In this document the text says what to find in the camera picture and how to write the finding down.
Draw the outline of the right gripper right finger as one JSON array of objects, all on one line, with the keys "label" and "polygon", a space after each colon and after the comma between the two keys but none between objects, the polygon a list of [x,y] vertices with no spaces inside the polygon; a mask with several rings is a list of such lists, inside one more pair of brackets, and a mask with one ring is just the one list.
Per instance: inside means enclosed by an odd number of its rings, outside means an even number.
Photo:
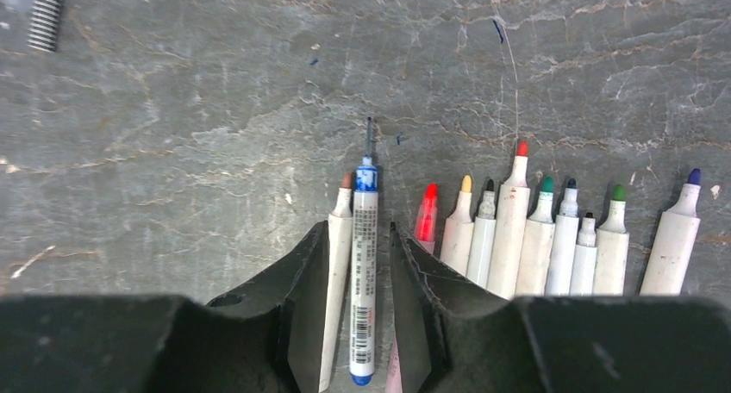
[{"label": "right gripper right finger", "polygon": [[730,312],[687,296],[505,300],[390,226],[406,392],[727,392]]}]

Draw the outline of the red capped marker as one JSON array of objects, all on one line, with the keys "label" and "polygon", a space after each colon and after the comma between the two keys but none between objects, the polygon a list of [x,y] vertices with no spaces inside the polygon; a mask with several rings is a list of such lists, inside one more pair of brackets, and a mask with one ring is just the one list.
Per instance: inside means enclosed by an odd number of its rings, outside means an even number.
[{"label": "red capped marker", "polygon": [[515,294],[526,227],[530,188],[527,183],[528,143],[517,144],[509,177],[500,186],[487,290],[503,299]]}]

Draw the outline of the purple capped marker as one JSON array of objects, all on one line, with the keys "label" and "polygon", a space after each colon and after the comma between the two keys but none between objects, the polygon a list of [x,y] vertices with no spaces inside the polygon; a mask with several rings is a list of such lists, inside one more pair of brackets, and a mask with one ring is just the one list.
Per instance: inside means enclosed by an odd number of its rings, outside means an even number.
[{"label": "purple capped marker", "polygon": [[697,201],[701,179],[701,170],[693,169],[678,200],[662,213],[640,287],[642,296],[676,296],[681,292],[700,225]]}]

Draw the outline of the brown capped white marker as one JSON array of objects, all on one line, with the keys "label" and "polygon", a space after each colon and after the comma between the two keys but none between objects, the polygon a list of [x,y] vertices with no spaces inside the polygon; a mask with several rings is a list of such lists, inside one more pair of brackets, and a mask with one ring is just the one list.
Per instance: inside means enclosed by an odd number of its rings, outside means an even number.
[{"label": "brown capped white marker", "polygon": [[346,173],[341,180],[335,206],[328,214],[328,288],[319,392],[325,392],[330,385],[341,328],[341,310],[352,245],[352,194],[353,175]]}]

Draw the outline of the blue clear capped pen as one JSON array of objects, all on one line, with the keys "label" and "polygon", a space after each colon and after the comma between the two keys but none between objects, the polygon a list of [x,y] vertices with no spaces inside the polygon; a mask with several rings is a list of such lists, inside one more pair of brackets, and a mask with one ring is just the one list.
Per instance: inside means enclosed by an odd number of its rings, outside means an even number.
[{"label": "blue clear capped pen", "polygon": [[355,171],[351,249],[349,372],[367,386],[375,372],[378,168],[373,161],[373,119],[367,119],[365,155]]}]

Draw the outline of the pink capped marker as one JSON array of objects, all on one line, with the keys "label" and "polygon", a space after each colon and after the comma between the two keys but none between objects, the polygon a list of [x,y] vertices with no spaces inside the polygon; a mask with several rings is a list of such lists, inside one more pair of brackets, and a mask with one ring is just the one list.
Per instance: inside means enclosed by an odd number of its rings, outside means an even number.
[{"label": "pink capped marker", "polygon": [[[416,217],[414,236],[426,252],[430,254],[434,254],[437,202],[438,186],[437,184],[429,184]],[[392,343],[385,392],[403,392],[397,339],[394,339]]]}]

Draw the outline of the teal capped white marker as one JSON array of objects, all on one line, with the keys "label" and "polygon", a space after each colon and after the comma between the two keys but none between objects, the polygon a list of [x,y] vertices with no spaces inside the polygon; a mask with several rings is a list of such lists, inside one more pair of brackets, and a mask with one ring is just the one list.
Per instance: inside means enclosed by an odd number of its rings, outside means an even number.
[{"label": "teal capped white marker", "polygon": [[546,177],[540,185],[534,212],[526,220],[515,296],[544,294],[555,230],[553,198],[553,179]]}]

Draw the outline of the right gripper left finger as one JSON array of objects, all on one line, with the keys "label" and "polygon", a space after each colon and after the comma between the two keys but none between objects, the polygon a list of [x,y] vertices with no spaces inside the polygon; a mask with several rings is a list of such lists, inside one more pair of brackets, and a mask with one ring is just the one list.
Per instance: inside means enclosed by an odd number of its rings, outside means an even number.
[{"label": "right gripper left finger", "polygon": [[328,224],[206,304],[178,295],[1,299],[4,392],[316,392]]}]

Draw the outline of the green capped white marker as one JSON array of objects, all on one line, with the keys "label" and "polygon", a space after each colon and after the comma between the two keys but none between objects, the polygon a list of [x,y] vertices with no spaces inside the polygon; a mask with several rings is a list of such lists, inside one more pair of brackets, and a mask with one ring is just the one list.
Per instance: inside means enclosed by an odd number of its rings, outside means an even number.
[{"label": "green capped white marker", "polygon": [[597,229],[597,259],[592,293],[621,296],[628,259],[629,232],[625,226],[626,192],[621,184],[612,190],[606,219]]}]

